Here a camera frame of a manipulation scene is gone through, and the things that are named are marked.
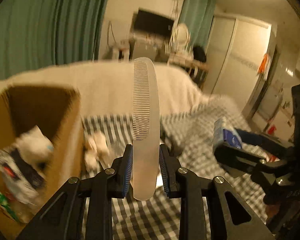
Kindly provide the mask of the green curtain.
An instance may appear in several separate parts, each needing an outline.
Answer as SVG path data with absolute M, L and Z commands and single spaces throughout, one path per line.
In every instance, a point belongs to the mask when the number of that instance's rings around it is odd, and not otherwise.
M 184 0 L 178 23 L 186 24 L 190 45 L 206 47 L 216 0 Z
M 108 0 L 2 0 L 0 80 L 98 59 Z

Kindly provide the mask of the black bag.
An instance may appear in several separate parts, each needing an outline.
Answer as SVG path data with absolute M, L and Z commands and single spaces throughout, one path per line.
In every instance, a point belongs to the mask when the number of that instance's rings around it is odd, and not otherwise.
M 195 45 L 193 47 L 193 58 L 196 61 L 206 63 L 207 59 L 206 59 L 206 53 L 204 51 L 204 48 L 199 45 Z

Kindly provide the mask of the checkered bed sheet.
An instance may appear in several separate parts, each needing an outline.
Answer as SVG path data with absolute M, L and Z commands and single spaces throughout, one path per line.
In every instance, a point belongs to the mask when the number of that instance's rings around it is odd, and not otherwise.
M 266 220 L 264 192 L 253 183 L 249 175 L 232 178 L 217 163 L 212 150 L 215 122 L 227 122 L 248 131 L 249 125 L 234 100 L 228 96 L 204 98 L 188 112 L 163 115 L 160 118 L 166 142 L 181 150 L 179 161 L 204 178 L 223 176 L 254 212 Z M 132 142 L 132 117 L 130 115 L 87 116 L 83 120 L 86 135 L 102 132 L 109 147 L 118 156 Z M 147 201 L 138 201 L 132 195 L 115 199 L 112 204 L 113 239 L 177 239 L 179 236 L 180 200 L 167 198 L 162 187 L 156 189 Z

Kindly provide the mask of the crinkled plastic wrapper pack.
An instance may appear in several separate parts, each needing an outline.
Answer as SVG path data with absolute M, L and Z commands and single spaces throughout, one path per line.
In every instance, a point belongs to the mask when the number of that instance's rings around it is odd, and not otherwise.
M 0 150 L 0 172 L 8 190 L 21 203 L 37 205 L 45 178 L 23 160 L 17 148 Z

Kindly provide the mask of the cardboard box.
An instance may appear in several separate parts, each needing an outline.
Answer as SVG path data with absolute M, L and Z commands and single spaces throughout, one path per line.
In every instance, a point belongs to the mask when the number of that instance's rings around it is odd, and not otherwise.
M 81 98 L 69 87 L 0 91 L 0 233 L 15 239 L 82 167 Z

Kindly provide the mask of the white oval mirror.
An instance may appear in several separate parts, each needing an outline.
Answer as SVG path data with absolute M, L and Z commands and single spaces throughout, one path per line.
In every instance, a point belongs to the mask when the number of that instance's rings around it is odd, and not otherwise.
M 170 46 L 173 51 L 185 50 L 190 41 L 190 33 L 185 23 L 178 24 L 172 31 Z

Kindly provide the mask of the orange hanging cloth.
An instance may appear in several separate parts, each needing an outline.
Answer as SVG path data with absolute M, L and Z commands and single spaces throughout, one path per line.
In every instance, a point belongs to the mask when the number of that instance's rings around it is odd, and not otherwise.
M 265 70 L 266 70 L 266 66 L 268 64 L 268 59 L 269 59 L 269 55 L 267 53 L 264 54 L 262 62 L 257 70 L 258 74 L 264 74 Z

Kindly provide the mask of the cream knitted blanket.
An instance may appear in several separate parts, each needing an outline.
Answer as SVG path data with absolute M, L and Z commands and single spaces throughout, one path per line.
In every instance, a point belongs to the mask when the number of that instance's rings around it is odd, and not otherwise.
M 181 68 L 154 64 L 160 114 L 188 112 L 209 100 Z M 77 62 L 31 70 L 0 80 L 0 93 L 9 85 L 73 87 L 81 95 L 81 116 L 130 114 L 133 101 L 133 63 Z

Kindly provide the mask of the grey cabinet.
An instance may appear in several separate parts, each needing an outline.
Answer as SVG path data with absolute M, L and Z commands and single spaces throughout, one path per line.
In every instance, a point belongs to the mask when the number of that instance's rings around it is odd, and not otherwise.
M 129 58 L 131 60 L 140 57 L 146 57 L 151 59 L 152 61 L 155 60 L 158 52 L 158 48 L 155 44 L 151 44 L 144 40 L 136 40 L 136 39 L 129 40 L 129 44 L 130 44 Z

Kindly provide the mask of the white wardrobe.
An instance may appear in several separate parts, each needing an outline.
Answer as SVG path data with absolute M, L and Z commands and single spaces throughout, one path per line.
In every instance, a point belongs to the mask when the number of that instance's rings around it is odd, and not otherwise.
M 267 53 L 270 35 L 270 23 L 241 15 L 215 14 L 205 47 L 209 71 L 202 91 L 213 93 L 229 60 L 256 74 Z

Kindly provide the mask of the white plush toy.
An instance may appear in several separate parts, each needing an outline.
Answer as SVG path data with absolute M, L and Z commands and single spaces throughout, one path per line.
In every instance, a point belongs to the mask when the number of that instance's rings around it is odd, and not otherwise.
M 52 142 L 43 135 L 38 126 L 21 134 L 13 146 L 18 149 L 22 159 L 40 173 L 50 161 L 54 150 Z

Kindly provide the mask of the translucent white comb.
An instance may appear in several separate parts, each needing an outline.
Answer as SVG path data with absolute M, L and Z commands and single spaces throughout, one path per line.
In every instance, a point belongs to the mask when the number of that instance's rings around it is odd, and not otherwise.
M 160 107 L 157 76 L 146 57 L 133 61 L 133 196 L 144 201 L 155 191 L 159 170 Z

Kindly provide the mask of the black television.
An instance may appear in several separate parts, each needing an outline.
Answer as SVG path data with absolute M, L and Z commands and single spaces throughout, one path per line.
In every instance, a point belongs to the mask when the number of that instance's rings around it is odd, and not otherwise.
M 133 29 L 148 34 L 159 35 L 164 38 L 170 38 L 174 20 L 164 16 L 154 14 L 149 11 L 138 10 Z

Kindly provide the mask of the crumpled white tissue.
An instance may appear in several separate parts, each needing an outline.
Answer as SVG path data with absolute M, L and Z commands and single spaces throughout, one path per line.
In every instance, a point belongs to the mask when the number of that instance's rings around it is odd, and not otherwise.
M 106 137 L 100 131 L 87 135 L 85 139 L 85 167 L 88 172 L 94 171 L 98 167 L 98 163 L 106 169 L 111 166 L 110 151 L 106 143 Z

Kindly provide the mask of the wooden dressing table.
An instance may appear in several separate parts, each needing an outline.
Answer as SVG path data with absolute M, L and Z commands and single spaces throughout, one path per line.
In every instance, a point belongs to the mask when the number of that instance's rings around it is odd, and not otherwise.
M 204 80 L 209 71 L 207 63 L 185 57 L 182 54 L 170 54 L 167 64 L 183 68 L 193 80 Z

